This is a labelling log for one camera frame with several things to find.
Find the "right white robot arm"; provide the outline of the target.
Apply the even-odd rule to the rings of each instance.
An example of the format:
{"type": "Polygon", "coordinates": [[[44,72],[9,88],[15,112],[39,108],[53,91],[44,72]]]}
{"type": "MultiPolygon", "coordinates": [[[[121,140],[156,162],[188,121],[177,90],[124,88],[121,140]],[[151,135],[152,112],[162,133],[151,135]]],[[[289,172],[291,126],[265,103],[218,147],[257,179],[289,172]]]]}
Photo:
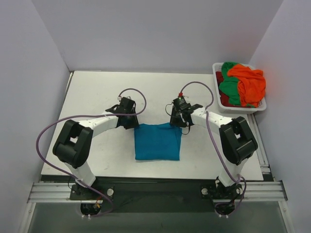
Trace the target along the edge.
{"type": "Polygon", "coordinates": [[[215,192],[227,198],[233,185],[239,184],[241,171],[247,160],[258,149],[257,141],[244,117],[231,118],[209,112],[202,105],[172,103],[170,124],[180,128],[201,126],[207,129],[212,144],[223,166],[216,178],[215,192]]]}

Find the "blue t shirt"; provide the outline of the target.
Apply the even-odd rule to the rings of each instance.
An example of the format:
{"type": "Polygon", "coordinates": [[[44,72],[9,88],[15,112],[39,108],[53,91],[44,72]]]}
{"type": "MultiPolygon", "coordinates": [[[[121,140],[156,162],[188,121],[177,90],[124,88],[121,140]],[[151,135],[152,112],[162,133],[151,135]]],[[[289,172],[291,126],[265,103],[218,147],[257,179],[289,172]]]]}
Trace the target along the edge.
{"type": "Polygon", "coordinates": [[[137,161],[180,160],[182,129],[169,123],[134,128],[137,161]]]}

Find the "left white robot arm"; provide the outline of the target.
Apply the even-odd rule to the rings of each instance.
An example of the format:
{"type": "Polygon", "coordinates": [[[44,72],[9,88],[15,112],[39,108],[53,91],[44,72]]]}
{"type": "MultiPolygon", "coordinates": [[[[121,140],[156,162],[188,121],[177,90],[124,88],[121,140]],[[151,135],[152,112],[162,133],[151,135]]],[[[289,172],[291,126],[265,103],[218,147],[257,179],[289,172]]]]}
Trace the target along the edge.
{"type": "Polygon", "coordinates": [[[52,153],[63,162],[82,186],[81,194],[87,200],[98,195],[94,185],[96,177],[87,163],[92,139],[108,130],[124,127],[126,130],[138,126],[136,103],[116,104],[103,112],[102,117],[87,120],[67,120],[54,144],[52,153]]]}

